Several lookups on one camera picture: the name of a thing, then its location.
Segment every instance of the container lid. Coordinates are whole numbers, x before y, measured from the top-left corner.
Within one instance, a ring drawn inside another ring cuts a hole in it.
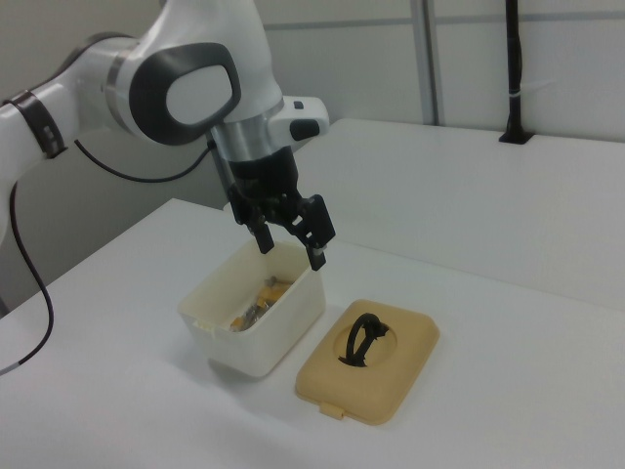
[[[425,315],[355,301],[298,373],[296,392],[326,415],[379,425],[393,417],[438,337]]]

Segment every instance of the black cable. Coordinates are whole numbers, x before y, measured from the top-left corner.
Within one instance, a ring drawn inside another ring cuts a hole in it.
[[[209,151],[215,149],[216,147],[215,142],[213,142],[212,140],[209,141],[206,144],[206,149],[201,153],[201,155],[199,155],[197,159],[195,160],[195,162],[191,164],[191,166],[187,168],[185,171],[183,171],[182,173],[175,174],[174,176],[168,176],[166,178],[146,179],[146,178],[136,178],[135,176],[129,176],[127,174],[120,173],[119,171],[109,166],[106,166],[104,163],[102,163],[97,158],[95,158],[92,154],[90,154],[89,151],[85,149],[85,147],[80,143],[79,140],[75,140],[74,143],[76,144],[78,149],[82,151],[82,153],[85,156],[87,156],[89,159],[91,159],[92,162],[100,166],[104,171],[107,171],[110,174],[113,174],[117,176],[118,178],[125,179],[127,181],[133,181],[135,183],[144,183],[144,184],[168,183],[170,181],[175,181],[177,179],[182,178],[183,176],[186,176],[188,173],[193,171],[199,165],[199,163],[202,162],[202,159],[204,159],[204,157],[209,153]]]
[[[37,346],[34,349],[32,349],[32,352],[26,355],[23,359],[13,363],[12,365],[7,366],[6,368],[0,369],[0,376],[2,376],[3,374],[7,374],[9,371],[16,369],[18,366],[21,366],[24,363],[28,362],[30,359],[32,359],[37,354],[37,352],[39,352],[41,348],[46,344],[46,342],[48,342],[48,339],[50,338],[50,334],[52,333],[52,327],[54,326],[54,323],[55,323],[55,311],[52,306],[52,300],[50,299],[50,294],[48,293],[48,289],[46,288],[45,283],[41,279],[41,276],[39,276],[39,273],[35,269],[35,266],[30,260],[30,256],[28,256],[28,253],[26,252],[26,248],[24,247],[23,242],[21,241],[20,230],[18,229],[18,217],[16,216],[16,192],[17,191],[18,191],[18,183],[15,183],[13,184],[13,189],[11,190],[11,198],[9,199],[9,211],[11,213],[11,230],[13,231],[13,237],[16,239],[16,243],[18,244],[18,249],[20,250],[21,257],[23,258],[24,262],[27,264],[28,269],[30,270],[30,273],[34,277],[35,281],[37,282],[37,285],[39,285],[39,289],[41,290],[41,293],[43,293],[43,297],[46,299],[46,306],[48,307],[48,328],[46,329],[46,333],[43,336],[43,339],[41,339],[39,344],[37,344]]]
[[[166,178],[146,179],[146,178],[136,178],[135,176],[129,176],[127,174],[120,173],[119,171],[116,171],[108,167],[102,162],[100,162],[99,160],[97,160],[92,154],[90,154],[87,151],[87,149],[85,149],[85,147],[78,140],[74,141],[74,143],[83,152],[85,156],[87,156],[94,163],[100,166],[104,171],[107,171],[111,174],[114,174],[115,176],[119,178],[126,179],[128,181],[134,181],[136,183],[148,183],[148,184],[167,183],[170,181],[175,181],[177,179],[180,179],[183,176],[186,176],[188,173],[193,171],[199,165],[199,163],[202,162],[202,159],[204,159],[204,157],[209,153],[209,151],[215,149],[216,147],[215,142],[213,142],[212,140],[209,141],[206,145],[206,149],[198,156],[198,158],[193,162],[193,164],[191,164],[189,168],[187,168],[185,171],[181,173],[178,173],[178,174],[175,174],[174,176],[169,176]],[[37,344],[37,346],[34,349],[32,349],[32,351],[28,355],[26,355],[23,359],[5,368],[0,369],[0,376],[7,374],[9,371],[16,369],[17,367],[23,365],[24,363],[32,359],[42,349],[42,347],[46,344],[46,342],[48,342],[48,339],[50,338],[50,335],[52,334],[52,328],[55,323],[55,311],[52,306],[52,299],[50,298],[48,289],[46,288],[45,283],[41,279],[41,276],[39,276],[39,273],[35,269],[35,266],[30,260],[30,256],[28,256],[28,252],[26,251],[26,248],[24,247],[23,242],[21,241],[20,230],[18,229],[18,217],[16,216],[17,190],[18,190],[18,183],[15,183],[13,184],[13,189],[11,190],[11,197],[9,199],[9,211],[11,215],[11,230],[13,231],[13,237],[15,238],[16,243],[18,244],[18,249],[20,250],[21,257],[23,258],[24,262],[27,264],[28,269],[30,270],[30,273],[34,277],[35,281],[37,282],[37,285],[39,286],[39,289],[41,290],[41,293],[43,293],[43,297],[46,300],[46,306],[48,307],[48,328],[46,329],[46,333],[44,334],[39,344]]]

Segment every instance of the table surface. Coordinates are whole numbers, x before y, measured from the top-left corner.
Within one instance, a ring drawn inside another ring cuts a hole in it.
[[[0,379],[0,467],[622,467],[622,313],[333,241],[324,315],[251,379],[208,363],[176,313],[248,239],[229,214],[172,200],[55,281],[50,342]],[[441,332],[377,427],[294,393],[358,298],[427,314]],[[37,295],[0,320],[0,366],[45,318]]]

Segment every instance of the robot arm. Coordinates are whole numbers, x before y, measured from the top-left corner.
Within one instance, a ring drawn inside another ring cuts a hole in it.
[[[283,226],[324,263],[334,236],[323,199],[302,198],[290,146],[324,133],[325,106],[287,98],[253,0],[169,0],[139,40],[99,36],[49,81],[0,107],[0,200],[17,178],[80,134],[123,129],[164,145],[212,136],[239,224],[262,252],[266,222]],[[7,227],[0,203],[0,239]]]

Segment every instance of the wall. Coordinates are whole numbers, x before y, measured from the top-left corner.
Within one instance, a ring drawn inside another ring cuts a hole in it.
[[[332,121],[432,123],[416,0],[257,0],[286,95],[318,96]]]
[[[430,1],[440,123],[503,130],[505,2]],[[519,4],[524,127],[543,135],[625,142],[625,3]]]
[[[141,35],[159,10],[157,0],[0,0],[0,97],[14,96],[48,77],[95,32]],[[111,132],[85,136],[83,143],[107,164],[146,177],[182,170],[203,147],[198,142],[168,149]],[[35,167],[20,180],[17,209],[24,244],[44,280],[59,277],[172,197],[223,206],[209,159],[183,180],[155,186],[117,180],[74,146]],[[13,238],[6,236],[0,246],[5,308],[15,308],[36,290]]]

